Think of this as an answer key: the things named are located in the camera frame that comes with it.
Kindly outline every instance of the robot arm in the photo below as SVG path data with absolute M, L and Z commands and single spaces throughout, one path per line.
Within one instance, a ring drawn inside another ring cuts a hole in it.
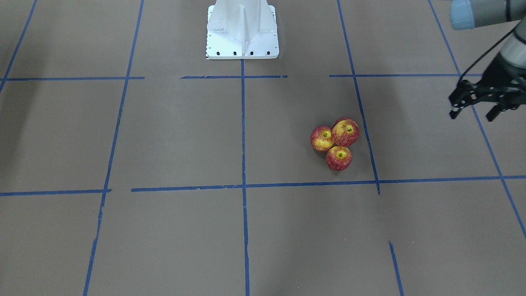
M 488 121 L 493 121 L 501 112 L 526 104 L 526 0 L 453 0 L 451 23 L 455 29 L 509 22 L 521 19 L 519 15 L 521 22 L 501 39 L 510 35 L 482 79 L 471 83 L 462 79 L 464 75 L 460 77 L 457 88 L 449 96 L 452 119 L 465 107 L 479 102 L 495 103 L 486 115 Z

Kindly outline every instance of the apple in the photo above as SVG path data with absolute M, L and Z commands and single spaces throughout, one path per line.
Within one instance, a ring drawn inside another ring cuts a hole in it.
M 332 129 L 326 125 L 315 128 L 310 134 L 310 144 L 316 151 L 327 151 L 333 145 Z
M 343 171 L 351 164 L 352 154 L 347 147 L 334 146 L 327 152 L 325 160 L 332 170 Z
M 342 117 L 336 121 L 332 128 L 332 138 L 336 145 L 348 147 L 358 139 L 360 130 L 356 121 Z
M 338 124 L 338 122 L 340 122 L 342 120 L 354 121 L 354 120 L 350 119 L 349 117 L 340 117 L 340 118 L 338 118 L 338 120 L 336 120 L 336 122 L 334 122 L 334 125 L 332 126 L 332 128 L 334 128 L 336 126 L 336 124 Z

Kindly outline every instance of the floor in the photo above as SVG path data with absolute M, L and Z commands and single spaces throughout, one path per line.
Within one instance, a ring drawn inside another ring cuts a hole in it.
M 212 4 L 0 2 L 1 295 L 526 294 L 526 108 L 447 99 L 515 23 L 269 0 L 279 58 L 211 61 Z

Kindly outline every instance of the apple cluster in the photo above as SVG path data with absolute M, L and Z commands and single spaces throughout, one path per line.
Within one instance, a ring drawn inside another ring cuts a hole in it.
M 343 171 L 349 167 L 352 154 L 348 146 L 358 139 L 360 131 L 356 122 L 348 117 L 336 120 L 334 126 L 322 125 L 310 135 L 310 144 L 316 151 L 327 152 L 325 160 L 332 170 Z

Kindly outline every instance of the blue tape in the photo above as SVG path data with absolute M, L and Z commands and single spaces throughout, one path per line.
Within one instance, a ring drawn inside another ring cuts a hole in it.
M 125 80 L 126 77 L 35 77 L 35 78 L 8 78 L 6 81 L 79 81 L 79 80 Z M 132 76 L 130 80 L 143 80 L 144 76 Z
M 242 188 L 242 185 L 211 185 L 211 186 L 181 186 L 181 187 L 153 187 L 153 188 L 133 188 L 132 192 L 152 192 L 152 191 L 184 191 L 184 190 L 211 190 L 211 189 L 235 189 Z
M 431 7 L 431 11 L 433 12 L 434 19 L 437 21 L 438 29 L 440 30 L 440 34 L 442 34 L 442 38 L 444 38 L 444 41 L 446 43 L 446 46 L 448 47 L 449 55 L 451 56 L 451 59 L 453 60 L 453 64 L 455 65 L 455 68 L 457 69 L 457 73 L 460 76 L 461 72 L 459 69 L 459 65 L 457 64 L 457 60 L 455 59 L 455 56 L 453 55 L 453 50 L 451 50 L 451 46 L 449 46 L 448 39 L 446 38 L 446 34 L 444 33 L 444 29 L 442 28 L 442 25 L 440 24 L 440 20 L 438 19 L 437 12 L 434 10 L 434 6 L 431 3 L 431 0 L 428 0 L 429 6 Z
M 455 68 L 457 69 L 457 73 L 459 76 L 462 74 L 460 73 L 457 60 L 455 59 L 455 56 L 453 55 L 453 51 L 451 50 L 451 47 L 449 46 L 448 39 L 446 38 L 446 35 L 444 34 L 444 31 L 442 29 L 442 25 L 440 24 L 440 20 L 438 19 L 437 13 L 434 10 L 433 4 L 431 0 L 428 0 L 429 6 L 431 7 L 431 10 L 433 11 L 433 15 L 435 20 L 437 21 L 438 27 L 440 28 L 440 32 L 442 33 L 442 37 L 444 38 L 444 41 L 446 43 L 446 46 L 448 47 L 449 54 L 451 55 L 451 59 L 453 60 L 453 64 L 455 65 Z M 508 196 L 508 200 L 510 201 L 511 207 L 513 209 L 513 213 L 515 214 L 515 217 L 517 218 L 517 221 L 519 223 L 519 226 L 521 228 L 522 234 L 524 235 L 524 238 L 526 239 L 526 229 L 524 228 L 524 223 L 522 222 L 522 219 L 519 215 L 519 212 L 517 211 L 517 207 L 515 206 L 515 202 L 513 201 L 513 197 L 511 196 L 511 193 L 508 189 L 508 185 L 506 184 L 505 177 L 502 175 L 502 172 L 499 167 L 499 163 L 497 162 L 497 158 L 495 157 L 495 154 L 493 153 L 493 149 L 491 148 L 490 142 L 488 140 L 488 137 L 486 136 L 486 132 L 484 131 L 484 127 L 482 126 L 482 123 L 479 118 L 479 114 L 477 113 L 477 110 L 475 109 L 475 106 L 471 105 L 471 109 L 473 110 L 473 114 L 475 115 L 475 119 L 477 120 L 477 123 L 479 125 L 479 129 L 482 133 L 482 136 L 484 137 L 484 141 L 486 142 L 486 146 L 488 147 L 488 150 L 490 152 L 491 158 L 493 159 L 493 163 L 495 164 L 495 168 L 497 169 L 497 172 L 499 174 L 499 179 L 502 182 L 502 186 L 504 187 L 504 190 L 506 192 L 506 195 Z
M 400 271 L 398 270 L 398 262 L 396 260 L 395 248 L 393 247 L 391 241 L 389 241 L 389 248 L 391 249 L 391 257 L 393 259 L 393 265 L 396 274 L 396 282 L 398 283 L 398 291 L 400 292 L 400 296 L 403 296 L 402 280 L 400 279 Z
M 362 185 L 362 184 L 376 184 L 376 181 L 375 180 L 367 180 L 367 181 L 335 181 L 335 182 L 301 182 L 301 183 L 247 184 L 247 188 Z
M 452 178 L 427 178 L 427 179 L 393 179 L 378 180 L 380 184 L 396 183 L 427 183 L 427 182 L 465 182 L 465 181 L 487 181 L 500 180 L 499 176 L 480 177 L 452 177 Z M 504 176 L 504 179 L 526 179 L 525 176 Z M 303 186 L 334 186 L 334 185 L 365 185 L 376 184 L 376 180 L 362 181 L 333 181 L 333 182 L 297 182 L 297 183 L 259 183 L 259 184 L 237 184 L 237 185 L 205 185 L 205 186 L 179 186 L 179 187 L 151 187 L 133 188 L 132 192 L 151 191 L 184 191 L 184 190 L 212 190 L 212 189 L 238 189 L 238 188 L 275 188 L 275 187 L 303 187 Z
M 458 74 L 331 74 L 330 78 L 340 77 L 458 77 Z M 482 76 L 482 74 L 466 74 L 466 76 Z
M 9 72 L 11 71 L 11 67 L 13 67 L 13 63 L 15 62 L 15 57 L 16 57 L 16 54 L 18 53 L 18 49 L 20 48 L 20 45 L 22 44 L 22 40 L 24 39 L 24 36 L 26 35 L 27 27 L 29 26 L 31 18 L 33 17 L 33 12 L 35 11 L 36 1 L 37 0 L 33 1 L 33 5 L 31 6 L 31 11 L 29 12 L 29 16 L 27 17 L 26 24 L 24 25 L 24 29 L 22 30 L 22 34 L 20 35 L 20 38 L 18 39 L 18 43 L 16 44 L 15 51 L 13 52 L 13 55 L 11 56 L 11 60 L 9 61 L 9 64 L 5 71 L 4 78 L 2 79 L 2 82 L 0 83 L 0 93 L 4 89 L 4 85 L 5 85 L 5 82 L 7 81 L 7 77 L 9 76 Z
M 91 190 L 58 190 L 58 191 L 23 191 L 23 192 L 0 192 L 0 196 L 31 196 L 31 195 L 60 195 L 60 194 L 90 194 L 111 192 L 111 189 Z
M 242 76 L 183 76 L 180 79 L 252 79 L 252 78 L 287 78 L 288 75 L 242 75 Z
M 245 60 L 241 60 L 241 141 L 242 141 L 242 188 L 243 188 L 243 236 L 245 240 L 245 295 L 250 295 L 250 272 L 248 258 L 248 213 L 247 213 L 247 174 L 246 174 L 246 131 L 245 131 Z
M 389 184 L 389 183 L 459 182 L 459 181 L 483 181 L 483 180 L 500 180 L 500 177 L 499 176 L 484 176 L 484 177 L 457 177 L 457 178 L 380 180 L 379 182 L 381 184 Z
M 108 161 L 108 173 L 106 174 L 106 180 L 104 181 L 104 189 L 107 189 L 108 188 L 108 184 L 109 184 L 109 176 L 112 172 L 112 164 L 113 164 L 113 157 L 115 155 L 115 146 L 117 145 L 117 137 L 118 137 L 118 133 L 119 133 L 119 125 L 120 125 L 120 118 L 122 116 L 122 113 L 123 113 L 123 107 L 124 107 L 124 100 L 126 98 L 126 90 L 128 88 L 128 81 L 129 81 L 129 77 L 130 77 L 130 72 L 131 72 L 131 64 L 133 62 L 133 55 L 134 55 L 134 52 L 135 52 L 135 45 L 137 43 L 137 35 L 139 34 L 139 26 L 140 26 L 140 18 L 143 14 L 143 6 L 144 6 L 144 0 L 141 0 L 140 1 L 140 8 L 139 8 L 139 15 L 137 16 L 137 24 L 135 26 L 135 34 L 134 34 L 134 38 L 133 38 L 133 42 L 131 44 L 131 52 L 130 52 L 130 57 L 129 57 L 129 61 L 128 61 L 128 69 L 126 71 L 126 79 L 124 80 L 124 88 L 123 88 L 123 94 L 122 94 L 122 97 L 120 98 L 120 106 L 119 106 L 119 113 L 118 113 L 118 116 L 117 116 L 117 123 L 115 125 L 115 133 L 114 133 L 114 136 L 113 136 L 113 143 L 112 143 L 112 150 L 110 152 L 110 155 L 109 155 L 109 161 Z M 84 284 L 84 293 L 83 293 L 83 296 L 87 296 L 88 295 L 88 289 L 89 289 L 89 281 L 91 279 L 91 275 L 92 275 L 92 270 L 93 270 L 93 262 L 95 261 L 95 252 L 97 250 L 97 242 L 98 242 L 98 237 L 99 237 L 99 233 L 100 233 L 100 224 L 102 222 L 102 209 L 104 207 L 104 203 L 106 202 L 106 192 L 103 192 L 102 193 L 102 198 L 100 199 L 100 208 L 99 208 L 99 215 L 98 215 L 98 220 L 97 220 L 97 234 L 95 236 L 95 239 L 93 240 L 93 245 L 92 245 L 92 252 L 91 252 L 91 256 L 89 257 L 89 266 L 88 266 L 88 271 L 87 271 L 87 274 L 86 274 L 86 282 Z
M 347 46 L 347 54 L 349 56 L 349 63 L 351 65 L 351 71 L 355 83 L 355 90 L 356 90 L 356 97 L 358 99 L 358 105 L 360 107 L 360 114 L 363 119 L 363 131 L 365 132 L 365 137 L 367 139 L 367 144 L 369 145 L 369 153 L 371 154 L 371 164 L 372 164 L 372 171 L 375 175 L 376 180 L 376 188 L 378 190 L 378 194 L 380 194 L 380 183 L 378 182 L 378 172 L 376 171 L 376 164 L 375 164 L 375 156 L 372 153 L 372 147 L 371 147 L 371 140 L 369 138 L 369 133 L 367 131 L 367 121 L 365 119 L 365 113 L 363 112 L 363 106 L 361 102 L 361 96 L 360 96 L 360 89 L 358 88 L 358 81 L 356 80 L 356 72 L 355 72 L 355 65 L 352 61 L 352 55 L 351 55 L 351 47 L 349 45 L 349 38 L 347 37 L 347 30 L 345 29 L 345 22 L 343 20 L 343 13 L 341 12 L 341 4 L 340 0 L 337 0 L 338 3 L 338 11 L 340 13 L 340 20 L 341 20 L 341 28 L 343 29 L 343 36 L 345 38 L 345 45 Z
M 526 175 L 518 175 L 518 176 L 503 176 L 504 179 L 508 180 L 514 180 L 514 179 L 526 179 Z

